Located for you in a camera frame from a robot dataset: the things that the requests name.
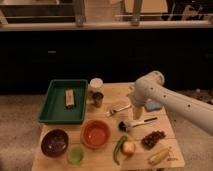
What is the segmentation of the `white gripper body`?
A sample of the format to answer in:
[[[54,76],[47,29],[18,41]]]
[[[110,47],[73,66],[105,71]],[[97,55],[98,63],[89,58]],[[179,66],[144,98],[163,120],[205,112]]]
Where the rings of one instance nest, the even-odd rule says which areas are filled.
[[[146,103],[147,98],[144,97],[136,88],[134,84],[129,85],[130,92],[128,97],[131,104],[135,107],[143,107]]]

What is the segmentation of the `yellow gripper fingers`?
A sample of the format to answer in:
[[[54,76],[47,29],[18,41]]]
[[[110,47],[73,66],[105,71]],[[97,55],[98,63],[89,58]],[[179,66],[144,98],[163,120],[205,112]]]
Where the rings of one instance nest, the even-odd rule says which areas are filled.
[[[142,107],[133,107],[132,111],[133,111],[133,119],[138,120],[143,113],[143,108]]]

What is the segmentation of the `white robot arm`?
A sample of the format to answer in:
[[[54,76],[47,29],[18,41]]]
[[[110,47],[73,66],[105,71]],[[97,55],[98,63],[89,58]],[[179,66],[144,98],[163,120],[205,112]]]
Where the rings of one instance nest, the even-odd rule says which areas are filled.
[[[132,105],[142,107],[148,99],[157,101],[213,135],[213,105],[171,91],[164,87],[164,83],[165,78],[159,71],[138,78],[129,94]]]

